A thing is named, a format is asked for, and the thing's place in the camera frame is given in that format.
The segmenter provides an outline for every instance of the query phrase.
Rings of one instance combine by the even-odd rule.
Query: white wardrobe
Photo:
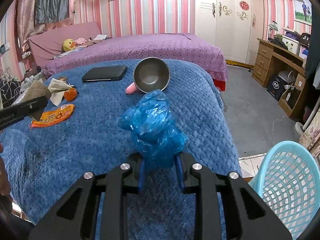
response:
[[[196,36],[226,60],[254,65],[263,36],[263,0],[196,0]]]

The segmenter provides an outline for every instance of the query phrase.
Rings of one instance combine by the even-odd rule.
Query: cloth rag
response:
[[[55,78],[52,78],[50,84],[49,84],[49,91],[51,92],[50,100],[55,105],[58,106],[62,99],[65,91],[68,91],[72,86],[67,84],[66,81],[57,80]]]
[[[97,40],[105,40],[106,38],[108,38],[108,35],[103,35],[103,34],[98,34],[93,40],[97,41]]]
[[[81,44],[84,44],[86,42],[87,42],[87,40],[85,38],[79,38],[79,39],[75,40],[75,43],[77,45],[81,45]]]

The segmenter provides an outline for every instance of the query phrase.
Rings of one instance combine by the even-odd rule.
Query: pink curtain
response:
[[[35,1],[36,0],[18,0],[17,29],[21,53],[24,53],[29,49],[27,40],[30,36],[43,33],[50,29],[73,24],[75,0],[69,0],[70,17],[68,19],[57,23],[41,25],[34,25]]]
[[[27,40],[30,36],[43,33],[45,25],[34,26],[35,0],[18,0],[17,29],[21,52],[28,50]]]

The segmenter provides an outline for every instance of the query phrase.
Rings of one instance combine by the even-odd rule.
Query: purple bedspread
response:
[[[191,34],[143,34],[112,38],[42,66],[45,74],[107,60],[158,57],[193,62],[212,78],[226,81],[227,65],[221,50]]]

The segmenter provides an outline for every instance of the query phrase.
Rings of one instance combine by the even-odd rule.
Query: yellow duck plush toy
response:
[[[67,39],[63,42],[63,50],[65,52],[74,50],[76,48],[76,43],[73,39]]]

